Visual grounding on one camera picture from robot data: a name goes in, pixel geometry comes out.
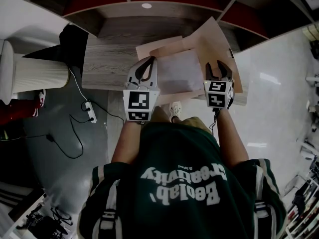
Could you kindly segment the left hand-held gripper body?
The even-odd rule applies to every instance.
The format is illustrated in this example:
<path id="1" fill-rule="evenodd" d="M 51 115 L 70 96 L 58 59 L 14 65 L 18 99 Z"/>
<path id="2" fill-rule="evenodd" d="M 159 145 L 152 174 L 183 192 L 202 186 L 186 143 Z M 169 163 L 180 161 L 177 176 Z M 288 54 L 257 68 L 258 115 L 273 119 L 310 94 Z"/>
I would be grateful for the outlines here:
<path id="1" fill-rule="evenodd" d="M 123 90 L 124 109 L 127 121 L 147 122 L 151 120 L 156 101 L 160 94 L 158 88 L 158 62 L 156 57 L 152 82 L 139 82 L 140 78 L 135 77 L 137 63 L 133 65 L 127 76 L 126 88 Z"/>

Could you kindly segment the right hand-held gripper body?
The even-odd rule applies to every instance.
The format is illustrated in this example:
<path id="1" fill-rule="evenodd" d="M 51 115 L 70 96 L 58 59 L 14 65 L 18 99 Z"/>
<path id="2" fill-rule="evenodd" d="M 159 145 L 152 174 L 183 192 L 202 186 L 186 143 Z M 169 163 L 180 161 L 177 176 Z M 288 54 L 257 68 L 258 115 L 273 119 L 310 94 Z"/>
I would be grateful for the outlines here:
<path id="1" fill-rule="evenodd" d="M 209 77 L 204 80 L 207 106 L 213 109 L 229 109 L 234 101 L 234 82 L 227 77 Z"/>

